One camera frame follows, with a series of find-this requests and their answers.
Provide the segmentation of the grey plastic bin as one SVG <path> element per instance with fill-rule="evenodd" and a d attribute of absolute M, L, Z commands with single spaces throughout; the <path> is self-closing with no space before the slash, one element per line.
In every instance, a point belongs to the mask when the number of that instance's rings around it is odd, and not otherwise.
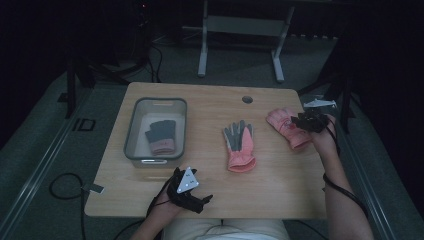
<path fill-rule="evenodd" d="M 185 152 L 187 103 L 181 98 L 141 98 L 136 101 L 124 145 L 124 155 L 136 168 L 173 168 L 180 165 Z M 174 120 L 175 152 L 154 155 L 145 132 L 157 121 Z"/>

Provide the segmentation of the pink glove with red print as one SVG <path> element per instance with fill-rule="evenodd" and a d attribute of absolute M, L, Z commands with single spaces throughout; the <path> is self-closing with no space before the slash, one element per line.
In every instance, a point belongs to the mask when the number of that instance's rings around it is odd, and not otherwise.
<path fill-rule="evenodd" d="M 288 142 L 293 150 L 306 147 L 312 140 L 305 130 L 292 121 L 295 113 L 289 108 L 275 109 L 268 113 L 266 121 Z"/>

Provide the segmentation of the black stand with legs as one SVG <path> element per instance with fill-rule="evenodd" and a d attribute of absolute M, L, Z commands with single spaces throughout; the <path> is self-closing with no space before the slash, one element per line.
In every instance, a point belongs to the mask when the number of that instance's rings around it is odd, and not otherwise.
<path fill-rule="evenodd" d="M 348 121 L 350 117 L 350 102 L 353 74 L 350 60 L 349 44 L 351 38 L 342 35 L 338 38 L 333 50 L 325 61 L 317 80 L 297 91 L 299 96 L 309 93 L 326 84 L 329 85 L 324 94 L 325 100 L 341 100 L 339 121 L 346 134 L 350 133 Z"/>

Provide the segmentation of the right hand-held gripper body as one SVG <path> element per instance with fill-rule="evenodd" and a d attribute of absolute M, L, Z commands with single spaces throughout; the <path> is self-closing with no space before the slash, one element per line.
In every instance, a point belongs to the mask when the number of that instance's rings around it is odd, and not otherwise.
<path fill-rule="evenodd" d="M 308 132 L 321 133 L 328 129 L 329 124 L 334 124 L 329 115 L 322 112 L 322 107 L 334 107 L 336 103 L 328 100 L 314 99 L 305 103 L 305 111 L 299 115 L 299 127 Z"/>

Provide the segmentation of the small grey tag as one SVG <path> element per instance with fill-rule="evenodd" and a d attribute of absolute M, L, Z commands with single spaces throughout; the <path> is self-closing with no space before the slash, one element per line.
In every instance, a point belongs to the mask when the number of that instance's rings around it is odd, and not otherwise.
<path fill-rule="evenodd" d="M 104 191 L 104 188 L 103 188 L 102 186 L 97 185 L 97 184 L 94 184 L 94 183 L 91 183 L 91 184 L 84 184 L 84 185 L 82 186 L 82 189 L 83 189 L 85 192 L 93 192 L 93 193 L 97 193 L 97 194 L 102 194 L 102 193 L 103 193 L 103 191 Z"/>

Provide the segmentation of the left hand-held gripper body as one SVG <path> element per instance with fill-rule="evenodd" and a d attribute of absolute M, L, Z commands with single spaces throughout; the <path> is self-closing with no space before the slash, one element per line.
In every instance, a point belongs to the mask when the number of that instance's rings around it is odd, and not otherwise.
<path fill-rule="evenodd" d="M 186 170 L 176 168 L 169 180 L 167 195 L 172 203 L 186 210 L 200 214 L 203 211 L 204 204 L 191 194 L 191 191 L 199 186 L 199 182 L 192 175 L 190 167 Z"/>

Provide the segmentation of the black tripod stand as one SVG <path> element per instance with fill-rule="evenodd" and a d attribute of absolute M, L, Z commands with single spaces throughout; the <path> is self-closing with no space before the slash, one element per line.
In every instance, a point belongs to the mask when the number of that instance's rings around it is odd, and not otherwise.
<path fill-rule="evenodd" d="M 76 84 L 92 88 L 95 73 L 127 85 L 124 77 L 149 63 L 152 18 L 148 0 L 68 0 L 76 5 L 63 32 L 66 118 L 76 111 Z"/>

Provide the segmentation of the person's right hand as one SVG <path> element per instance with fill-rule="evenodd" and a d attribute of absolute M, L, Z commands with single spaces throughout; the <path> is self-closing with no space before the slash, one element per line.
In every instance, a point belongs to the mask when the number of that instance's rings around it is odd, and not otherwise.
<path fill-rule="evenodd" d="M 325 130 L 311 134 L 312 142 L 320 157 L 328 160 L 338 156 L 337 133 L 335 130 L 335 118 L 328 115 L 329 123 Z"/>

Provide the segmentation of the person's left hand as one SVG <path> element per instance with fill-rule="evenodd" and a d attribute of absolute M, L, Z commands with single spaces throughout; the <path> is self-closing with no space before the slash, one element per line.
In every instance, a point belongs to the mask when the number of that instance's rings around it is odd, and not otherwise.
<path fill-rule="evenodd" d="M 147 216 L 160 220 L 172 220 L 181 211 L 182 208 L 172 203 L 169 196 L 163 192 L 152 200 L 147 211 Z"/>

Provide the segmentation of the pink glove with grey palm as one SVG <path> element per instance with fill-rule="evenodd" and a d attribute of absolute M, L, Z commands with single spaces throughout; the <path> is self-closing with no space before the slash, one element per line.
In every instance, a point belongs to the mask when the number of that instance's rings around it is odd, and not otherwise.
<path fill-rule="evenodd" d="M 223 130 L 228 149 L 227 169 L 231 172 L 244 173 L 256 166 L 253 156 L 253 127 L 244 120 L 233 122 Z"/>

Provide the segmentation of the white metal desk frame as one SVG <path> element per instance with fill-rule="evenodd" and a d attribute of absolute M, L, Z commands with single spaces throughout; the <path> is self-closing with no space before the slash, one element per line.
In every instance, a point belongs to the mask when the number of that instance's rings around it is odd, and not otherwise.
<path fill-rule="evenodd" d="M 198 64 L 197 75 L 199 77 L 206 76 L 207 60 L 208 60 L 208 33 L 230 33 L 242 35 L 256 35 L 277 37 L 277 46 L 271 50 L 271 60 L 277 82 L 285 80 L 283 67 L 280 61 L 280 55 L 283 45 L 288 35 L 291 20 L 295 12 L 295 7 L 290 6 L 284 20 L 267 20 L 243 17 L 230 17 L 209 14 L 209 1 L 203 0 L 203 16 L 202 16 L 202 42 Z"/>

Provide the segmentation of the person's lap in light trousers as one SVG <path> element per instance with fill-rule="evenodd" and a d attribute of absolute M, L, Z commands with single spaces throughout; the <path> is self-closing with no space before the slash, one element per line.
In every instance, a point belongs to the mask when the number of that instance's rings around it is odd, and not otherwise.
<path fill-rule="evenodd" d="M 162 240 L 290 240 L 278 219 L 177 219 Z"/>

